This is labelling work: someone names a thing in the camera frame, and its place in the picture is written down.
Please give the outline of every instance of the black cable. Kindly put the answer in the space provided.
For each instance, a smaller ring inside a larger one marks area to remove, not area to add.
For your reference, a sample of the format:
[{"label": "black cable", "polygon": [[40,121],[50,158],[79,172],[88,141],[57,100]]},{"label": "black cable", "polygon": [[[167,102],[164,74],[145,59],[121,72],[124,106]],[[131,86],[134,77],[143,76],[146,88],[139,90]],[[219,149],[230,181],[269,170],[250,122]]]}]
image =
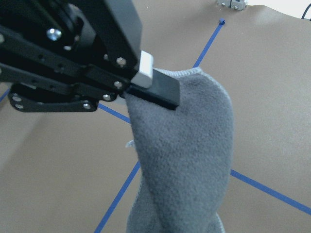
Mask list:
[{"label": "black cable", "polygon": [[306,16],[306,13],[308,12],[308,10],[309,10],[309,8],[311,7],[311,3],[310,3],[310,5],[309,6],[307,6],[307,8],[306,8],[306,10],[305,10],[305,12],[303,13],[303,15],[302,15],[302,19],[304,19],[305,18],[305,16]]}]

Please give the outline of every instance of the blue line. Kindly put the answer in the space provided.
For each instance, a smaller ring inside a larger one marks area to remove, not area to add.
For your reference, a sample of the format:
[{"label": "blue line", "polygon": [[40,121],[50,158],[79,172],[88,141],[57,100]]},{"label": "blue line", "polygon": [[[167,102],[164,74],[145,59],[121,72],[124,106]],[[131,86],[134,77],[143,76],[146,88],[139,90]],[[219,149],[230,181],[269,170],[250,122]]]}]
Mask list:
[{"label": "blue line", "polygon": [[241,173],[238,173],[234,170],[231,170],[231,175],[233,177],[235,177],[235,178],[237,178],[237,179],[239,179],[239,180],[241,180],[241,181],[243,181],[243,182],[259,189],[259,190],[261,190],[262,192],[265,192],[265,193],[271,195],[272,197],[275,197],[275,198],[291,205],[292,207],[294,207],[298,210],[301,210],[302,212],[305,212],[308,215],[311,215],[311,208],[309,208],[308,206],[305,206],[305,205],[303,205],[303,204],[301,204],[301,203],[299,203],[299,202],[297,202],[297,201],[295,201],[295,200],[293,200],[293,199],[291,199],[291,198],[289,198],[289,197],[287,197],[287,196],[285,196],[285,195],[283,195],[283,194],[281,194],[281,193],[279,193],[279,192],[277,192],[277,191],[275,191],[275,190],[273,190],[267,186],[264,186],[263,184],[261,184],[257,181],[254,181],[254,180],[248,178],[247,176],[244,176]]},{"label": "blue line", "polygon": [[108,113],[110,113],[111,115],[114,115],[115,117],[121,119],[121,120],[124,120],[125,122],[131,124],[131,121],[130,121],[130,118],[128,118],[127,116],[125,115],[122,115],[121,113],[118,113],[116,112],[115,110],[111,109],[111,108],[108,108],[106,107],[105,105],[102,105],[101,103],[98,104],[98,107]]},{"label": "blue line", "polygon": [[98,224],[98,226],[97,226],[96,230],[94,231],[94,233],[100,233],[102,231],[102,229],[106,225],[108,219],[110,218],[112,212],[115,210],[115,208],[117,207],[118,203],[120,202],[120,200],[121,200],[122,196],[124,195],[126,189],[128,188],[128,186],[130,185],[130,183],[134,179],[135,175],[137,174],[139,168],[140,168],[140,163],[138,161],[136,163],[136,165],[134,166],[133,170],[131,171],[130,175],[126,179],[124,185],[120,189],[119,193],[117,194],[117,196],[115,197],[115,199],[111,203],[109,209],[107,210],[106,214],[102,218],[101,222]]},{"label": "blue line", "polygon": [[7,94],[9,94],[9,92],[10,92],[10,89],[7,89],[5,91],[5,93],[0,97],[0,102],[7,96]]},{"label": "blue line", "polygon": [[217,34],[219,33],[220,29],[223,27],[224,24],[225,24],[225,20],[221,18],[220,19],[220,23],[218,24],[218,26],[215,29],[213,35],[211,36],[211,38],[209,39],[209,41],[205,45],[205,48],[203,49],[202,53],[198,57],[198,60],[195,62],[193,68],[198,67],[200,65],[200,63],[203,60],[204,56],[206,55],[209,47],[212,45],[214,39],[216,38]]}]

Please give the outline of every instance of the blue tape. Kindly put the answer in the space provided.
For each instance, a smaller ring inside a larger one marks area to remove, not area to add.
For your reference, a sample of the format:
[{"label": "blue tape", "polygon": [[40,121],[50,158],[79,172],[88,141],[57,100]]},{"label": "blue tape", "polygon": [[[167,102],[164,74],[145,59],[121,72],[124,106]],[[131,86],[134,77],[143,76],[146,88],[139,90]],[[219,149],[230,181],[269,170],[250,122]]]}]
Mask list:
[{"label": "blue tape", "polygon": [[121,119],[121,120],[123,120],[123,121],[125,121],[125,122],[127,122],[127,123],[129,123],[129,124],[131,124],[130,118],[128,118],[127,116],[122,115],[121,113],[118,113],[118,112],[116,112],[115,110],[113,110],[113,109],[111,109],[111,108],[108,108],[108,107],[105,106],[105,105],[102,105],[101,103],[98,104],[98,107],[99,107],[100,109],[102,109],[102,110],[104,110],[104,111],[110,113],[111,115],[114,115],[115,117],[117,117],[117,118],[119,118],[119,119]]},{"label": "blue tape", "polygon": [[305,212],[308,215],[311,215],[311,208],[309,208],[308,206],[303,205],[303,204],[301,204],[301,203],[299,203],[299,202],[297,202],[297,201],[295,201],[295,200],[293,200],[293,199],[291,199],[291,198],[289,198],[289,197],[287,197],[287,196],[285,196],[285,195],[283,195],[283,194],[281,194],[281,193],[279,193],[279,192],[277,192],[277,191],[275,191],[275,190],[273,190],[273,189],[271,189],[271,188],[269,188],[269,187],[267,187],[267,186],[265,186],[265,185],[263,185],[257,181],[254,181],[251,178],[248,178],[247,176],[244,176],[235,170],[231,170],[231,175],[233,177],[235,177],[235,178],[237,178],[237,179],[239,179],[239,180],[241,180],[241,181],[243,181],[243,182],[259,189],[259,190],[261,190],[262,192],[265,192],[265,193],[271,195],[272,197],[275,197],[275,198],[291,205],[292,207],[294,207],[298,210],[301,210],[302,212]]},{"label": "blue tape", "polygon": [[9,94],[9,92],[10,92],[10,89],[7,89],[5,91],[5,93],[0,97],[0,102],[7,96],[7,94]]},{"label": "blue tape", "polygon": [[225,20],[223,18],[221,18],[219,20],[219,24],[218,24],[217,28],[215,29],[213,35],[211,36],[211,38],[209,39],[209,41],[205,45],[202,53],[200,54],[198,60],[195,62],[193,68],[198,67],[200,65],[201,61],[203,60],[207,51],[209,50],[209,47],[212,45],[213,41],[215,40],[217,34],[219,33],[220,29],[223,27],[224,24],[225,24]]},{"label": "blue tape", "polygon": [[123,184],[122,188],[120,189],[119,193],[117,194],[117,196],[115,197],[115,199],[111,203],[109,209],[107,210],[106,214],[102,218],[101,222],[98,224],[94,233],[100,233],[102,231],[102,229],[106,225],[108,219],[110,218],[111,214],[113,213],[113,211],[117,207],[118,203],[120,202],[121,198],[123,197],[128,186],[130,185],[130,183],[134,179],[135,175],[137,174],[139,168],[140,168],[140,163],[138,161],[136,163],[136,165],[134,166],[133,170],[131,171],[130,175],[127,177],[127,179],[126,179],[125,183]]}]

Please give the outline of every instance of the cloth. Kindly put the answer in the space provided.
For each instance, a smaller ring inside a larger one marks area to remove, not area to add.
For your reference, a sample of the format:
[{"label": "cloth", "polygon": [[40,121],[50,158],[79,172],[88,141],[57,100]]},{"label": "cloth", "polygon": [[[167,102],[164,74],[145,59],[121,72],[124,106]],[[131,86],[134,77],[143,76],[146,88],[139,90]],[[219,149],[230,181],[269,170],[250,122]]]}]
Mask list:
[{"label": "cloth", "polygon": [[142,177],[127,233],[223,233],[233,114],[224,88],[200,68],[159,70],[180,81],[175,111],[125,94]]}]

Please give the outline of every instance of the blue tape end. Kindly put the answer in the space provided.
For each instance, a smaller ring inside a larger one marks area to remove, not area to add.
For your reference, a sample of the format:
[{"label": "blue tape end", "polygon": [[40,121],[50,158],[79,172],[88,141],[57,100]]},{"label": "blue tape end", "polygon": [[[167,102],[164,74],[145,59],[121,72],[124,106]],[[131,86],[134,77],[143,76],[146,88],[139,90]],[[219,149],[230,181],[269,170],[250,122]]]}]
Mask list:
[{"label": "blue tape end", "polygon": [[225,19],[224,19],[224,18],[220,18],[219,23],[220,23],[221,25],[224,25],[224,24],[225,24]]}]

